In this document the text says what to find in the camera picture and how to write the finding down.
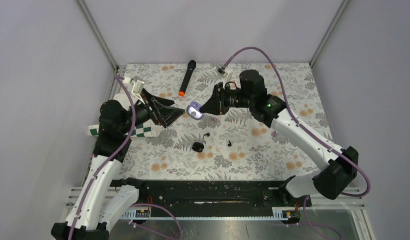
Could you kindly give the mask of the purple earbud charging case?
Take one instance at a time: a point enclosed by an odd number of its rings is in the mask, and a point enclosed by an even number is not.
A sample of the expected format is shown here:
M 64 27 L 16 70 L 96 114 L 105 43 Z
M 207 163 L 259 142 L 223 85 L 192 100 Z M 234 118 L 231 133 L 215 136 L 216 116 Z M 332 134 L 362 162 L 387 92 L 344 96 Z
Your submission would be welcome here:
M 196 101 L 192 101 L 186 108 L 186 113 L 194 120 L 200 120 L 204 117 L 204 114 L 200 111 L 202 105 Z

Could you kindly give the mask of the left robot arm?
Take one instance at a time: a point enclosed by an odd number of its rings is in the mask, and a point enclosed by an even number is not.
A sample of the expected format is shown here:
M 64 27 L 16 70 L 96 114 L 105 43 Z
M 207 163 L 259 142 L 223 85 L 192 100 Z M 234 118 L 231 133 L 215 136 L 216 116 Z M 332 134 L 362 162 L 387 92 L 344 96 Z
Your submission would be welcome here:
M 149 120 L 164 128 L 185 114 L 174 101 L 142 90 L 133 101 L 111 99 L 100 107 L 98 138 L 93 150 L 90 171 L 81 194 L 64 222 L 56 222 L 51 235 L 56 240 L 107 240 L 114 225 L 135 204 L 148 199 L 146 183 L 129 177 L 112 200 L 104 205 L 105 195 L 116 172 L 122 166 L 135 128 Z

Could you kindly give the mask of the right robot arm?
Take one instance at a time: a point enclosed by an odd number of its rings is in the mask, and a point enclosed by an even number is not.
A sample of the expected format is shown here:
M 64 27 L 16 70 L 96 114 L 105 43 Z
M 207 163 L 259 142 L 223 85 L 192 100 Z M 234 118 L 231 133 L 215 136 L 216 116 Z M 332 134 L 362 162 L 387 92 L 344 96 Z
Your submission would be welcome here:
M 252 117 L 285 136 L 318 167 L 316 172 L 292 176 L 283 183 L 281 203 L 292 206 L 299 197 L 319 193 L 334 200 L 357 176 L 358 151 L 343 148 L 310 128 L 287 107 L 285 101 L 267 92 L 264 78 L 251 69 L 240 73 L 240 87 L 223 82 L 214 85 L 211 97 L 198 108 L 202 114 L 224 115 L 230 108 L 248 108 Z

